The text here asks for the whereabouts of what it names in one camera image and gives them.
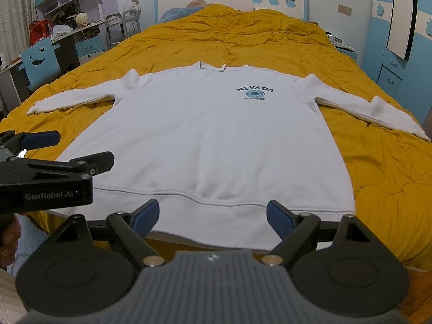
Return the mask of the left hand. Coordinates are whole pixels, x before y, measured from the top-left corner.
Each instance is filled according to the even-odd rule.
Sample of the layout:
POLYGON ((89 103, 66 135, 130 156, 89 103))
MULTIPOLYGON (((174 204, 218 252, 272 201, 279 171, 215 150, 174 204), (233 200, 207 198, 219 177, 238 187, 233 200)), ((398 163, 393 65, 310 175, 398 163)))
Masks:
POLYGON ((1 232, 1 268, 5 269, 15 261, 18 241, 21 237, 21 225, 17 217, 1 232))

